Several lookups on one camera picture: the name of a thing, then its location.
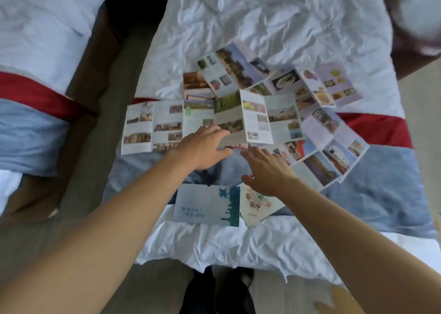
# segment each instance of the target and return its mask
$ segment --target person's leg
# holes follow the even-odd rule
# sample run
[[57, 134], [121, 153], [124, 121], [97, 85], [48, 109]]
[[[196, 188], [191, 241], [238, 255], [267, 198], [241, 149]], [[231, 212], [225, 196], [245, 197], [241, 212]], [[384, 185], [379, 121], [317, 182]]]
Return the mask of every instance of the person's leg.
[[218, 314], [256, 314], [253, 299], [248, 291], [254, 278], [254, 270], [235, 268], [219, 293]]
[[215, 314], [214, 292], [216, 280], [211, 266], [207, 267], [204, 273], [193, 271], [195, 276], [185, 290], [179, 314]]

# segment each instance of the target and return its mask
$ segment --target red stripe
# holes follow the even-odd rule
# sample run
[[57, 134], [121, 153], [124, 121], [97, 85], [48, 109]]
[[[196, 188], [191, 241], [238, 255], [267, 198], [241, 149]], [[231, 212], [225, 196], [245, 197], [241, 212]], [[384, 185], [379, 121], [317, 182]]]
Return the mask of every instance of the red stripe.
[[358, 113], [338, 115], [369, 144], [412, 148], [406, 121], [400, 117]]
[[87, 108], [36, 81], [12, 73], [0, 72], [0, 99], [8, 99], [66, 122], [76, 121]]

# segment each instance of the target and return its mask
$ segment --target left arm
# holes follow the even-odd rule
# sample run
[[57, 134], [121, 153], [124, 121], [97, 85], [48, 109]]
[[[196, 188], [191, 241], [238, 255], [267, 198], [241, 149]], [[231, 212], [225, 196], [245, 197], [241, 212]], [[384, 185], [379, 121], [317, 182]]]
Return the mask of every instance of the left arm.
[[188, 174], [232, 154], [216, 150], [228, 134], [212, 126], [183, 139], [8, 283], [0, 292], [0, 313], [100, 313]]

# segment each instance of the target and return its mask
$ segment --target right arm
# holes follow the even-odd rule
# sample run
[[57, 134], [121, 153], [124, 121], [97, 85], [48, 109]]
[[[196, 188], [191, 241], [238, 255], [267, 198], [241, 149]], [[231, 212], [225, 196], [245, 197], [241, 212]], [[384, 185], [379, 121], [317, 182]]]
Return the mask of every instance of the right arm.
[[294, 213], [366, 314], [437, 313], [441, 275], [297, 178], [279, 155], [241, 152], [253, 190], [276, 196]]

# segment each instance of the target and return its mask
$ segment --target bed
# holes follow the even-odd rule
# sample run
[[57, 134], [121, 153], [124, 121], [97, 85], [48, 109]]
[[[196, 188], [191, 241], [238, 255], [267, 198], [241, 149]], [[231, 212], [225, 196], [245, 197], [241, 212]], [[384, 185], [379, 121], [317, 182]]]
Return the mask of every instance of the bed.
[[57, 210], [120, 48], [103, 2], [0, 0], [2, 224]]
[[[393, 31], [383, 0], [168, 0], [139, 77], [134, 102], [181, 99], [182, 73], [239, 37], [270, 64], [340, 61], [364, 99], [339, 108], [371, 144], [342, 184], [323, 194], [441, 272], [441, 251], [400, 103], [390, 54]], [[149, 169], [162, 153], [121, 155], [102, 203]], [[239, 151], [186, 183], [237, 185], [250, 169]], [[203, 271], [217, 264], [276, 270], [341, 283], [287, 208], [238, 228], [171, 222], [168, 205], [136, 262], [174, 258]]]

